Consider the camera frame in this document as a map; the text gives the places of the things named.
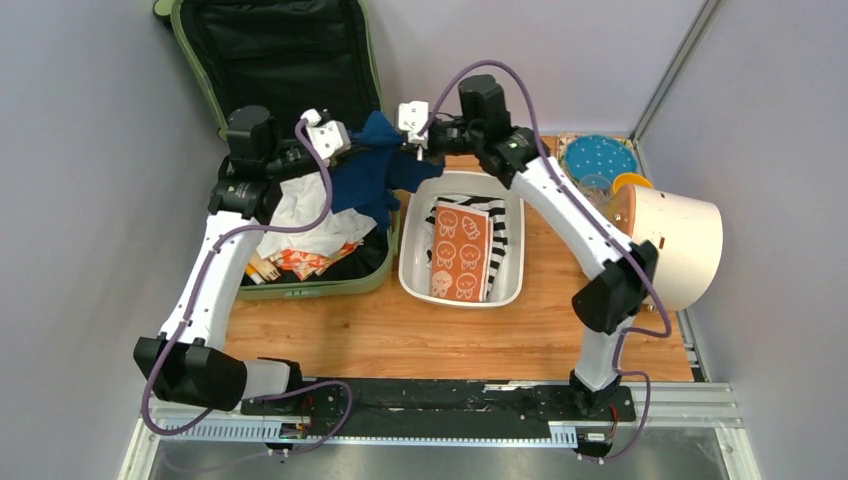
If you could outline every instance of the blue plate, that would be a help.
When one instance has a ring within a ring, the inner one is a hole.
[[[594,174],[602,175],[612,183],[622,173],[635,173],[638,162],[633,152],[618,140],[603,135],[587,135],[568,145],[565,166],[577,181]]]

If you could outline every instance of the white cylinder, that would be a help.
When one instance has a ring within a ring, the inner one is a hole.
[[[610,218],[635,243],[650,240],[659,251],[654,288],[669,311],[692,305],[709,287],[721,259],[718,207],[638,185],[622,187]],[[644,303],[653,305],[648,296]]]

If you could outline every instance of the white plastic basket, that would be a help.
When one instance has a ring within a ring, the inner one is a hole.
[[[479,195],[503,198],[506,202],[506,232],[509,244],[486,302],[460,302],[430,296],[430,269],[424,219],[436,198],[445,195]],[[461,308],[502,307],[518,297],[524,278],[524,201],[485,173],[446,171],[425,181],[409,199],[400,245],[400,283],[410,295],[425,302]]]

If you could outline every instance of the gray floor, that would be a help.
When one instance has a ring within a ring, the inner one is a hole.
[[[619,430],[619,448],[629,432]],[[262,445],[213,442],[162,442],[151,479],[321,479],[321,480],[452,480],[452,479],[727,479],[715,433],[711,429],[650,429],[632,453],[619,462],[592,466],[571,451],[546,448],[369,447],[325,445],[299,458],[279,463],[262,457],[226,470],[185,474],[160,465],[184,468],[219,465],[258,451]]]

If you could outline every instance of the wooden table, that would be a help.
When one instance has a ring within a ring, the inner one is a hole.
[[[479,171],[471,156],[449,158],[448,168]],[[401,196],[405,208],[409,195]],[[526,205],[525,217],[524,286],[508,306],[472,311],[422,302],[400,285],[395,262],[389,280],[364,295],[237,301],[226,352],[291,359],[307,376],[566,379],[583,335],[570,302],[586,278],[533,207]],[[635,324],[662,330],[653,313]],[[692,381],[677,322],[673,328],[665,340],[629,337],[623,367],[654,380]]]

